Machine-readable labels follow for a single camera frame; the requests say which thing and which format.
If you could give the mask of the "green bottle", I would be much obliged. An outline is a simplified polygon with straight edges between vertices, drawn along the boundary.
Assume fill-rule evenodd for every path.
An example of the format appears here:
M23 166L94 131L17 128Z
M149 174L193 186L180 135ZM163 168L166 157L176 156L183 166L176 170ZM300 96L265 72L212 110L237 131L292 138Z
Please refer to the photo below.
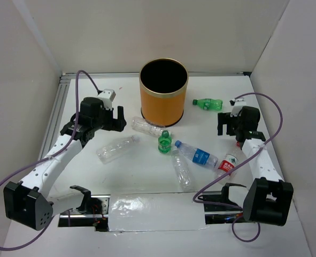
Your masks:
M158 150L162 154L167 154L171 150L172 137L168 130L163 130L161 136L158 138Z
M194 99L192 104L206 111L220 111L222 110L223 101L220 99Z

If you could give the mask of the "red label water bottle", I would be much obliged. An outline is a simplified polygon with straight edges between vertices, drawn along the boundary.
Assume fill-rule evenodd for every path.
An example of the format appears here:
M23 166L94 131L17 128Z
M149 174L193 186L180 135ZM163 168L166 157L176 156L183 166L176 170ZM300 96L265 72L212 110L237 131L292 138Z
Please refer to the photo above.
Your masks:
M240 148L240 143L234 143L218 165L215 171L215 178L219 178L223 174L230 172L231 169L242 163L244 159L245 155Z

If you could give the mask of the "clear bottle white cap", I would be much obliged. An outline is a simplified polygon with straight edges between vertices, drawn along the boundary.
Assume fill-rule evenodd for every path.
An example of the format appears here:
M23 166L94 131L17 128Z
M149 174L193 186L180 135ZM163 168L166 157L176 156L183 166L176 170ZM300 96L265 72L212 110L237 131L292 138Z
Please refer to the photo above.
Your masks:
M107 164L114 161L116 158L121 157L139 142L140 137L137 135L115 139L96 150L96 154L103 164Z

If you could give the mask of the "blue label water bottle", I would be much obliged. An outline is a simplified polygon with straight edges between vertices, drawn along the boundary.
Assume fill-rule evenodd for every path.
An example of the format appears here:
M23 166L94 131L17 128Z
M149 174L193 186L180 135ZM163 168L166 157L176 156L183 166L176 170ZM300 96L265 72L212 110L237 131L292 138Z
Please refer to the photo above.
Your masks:
M218 158L216 156L199 148L183 143L180 140L177 140L174 145L187 159L191 160L192 163L210 170L214 170L216 167L218 162Z

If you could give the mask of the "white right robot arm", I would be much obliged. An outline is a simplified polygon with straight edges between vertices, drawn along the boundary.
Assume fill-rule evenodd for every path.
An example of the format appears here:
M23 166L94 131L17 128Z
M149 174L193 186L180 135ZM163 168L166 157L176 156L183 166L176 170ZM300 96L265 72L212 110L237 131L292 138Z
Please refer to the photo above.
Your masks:
M236 114L218 114L218 135L234 136L249 163L253 182L249 188L226 183L220 197L222 208L231 210L239 206L247 222L285 225L292 202L294 188L278 174L268 151L263 132L257 130L260 111L254 107L242 107Z

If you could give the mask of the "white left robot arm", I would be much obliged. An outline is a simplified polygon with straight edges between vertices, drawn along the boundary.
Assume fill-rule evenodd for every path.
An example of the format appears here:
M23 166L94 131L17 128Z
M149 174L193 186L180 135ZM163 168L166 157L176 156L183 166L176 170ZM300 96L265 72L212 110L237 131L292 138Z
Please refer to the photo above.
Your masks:
M92 208L91 192L81 186L70 186L67 191L49 196L55 181L70 161L83 150L98 130L121 132L126 126L124 108L105 107L105 101L86 97L80 109L64 125L56 143L43 162L19 182L8 182L3 189L6 217L36 231L42 230L48 221L66 210L75 209L85 214Z

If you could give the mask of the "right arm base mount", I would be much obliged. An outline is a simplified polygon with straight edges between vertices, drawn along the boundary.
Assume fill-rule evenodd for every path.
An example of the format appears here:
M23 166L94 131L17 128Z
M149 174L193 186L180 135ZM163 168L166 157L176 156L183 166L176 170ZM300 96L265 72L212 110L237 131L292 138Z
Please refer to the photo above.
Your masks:
M198 200L222 202L230 205L236 205L234 203L230 203L227 199L225 199L220 191L205 192L198 197ZM242 215L242 212L240 210L233 207L210 204L203 204L203 206L205 214L205 224L207 225L232 223L235 218Z

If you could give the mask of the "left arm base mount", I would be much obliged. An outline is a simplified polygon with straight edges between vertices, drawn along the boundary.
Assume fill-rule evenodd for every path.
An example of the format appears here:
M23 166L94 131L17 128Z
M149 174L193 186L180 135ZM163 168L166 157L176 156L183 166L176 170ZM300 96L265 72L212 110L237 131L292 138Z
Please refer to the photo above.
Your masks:
M109 231L109 195L93 195L82 211L69 209L59 215L59 228L93 228L97 232Z

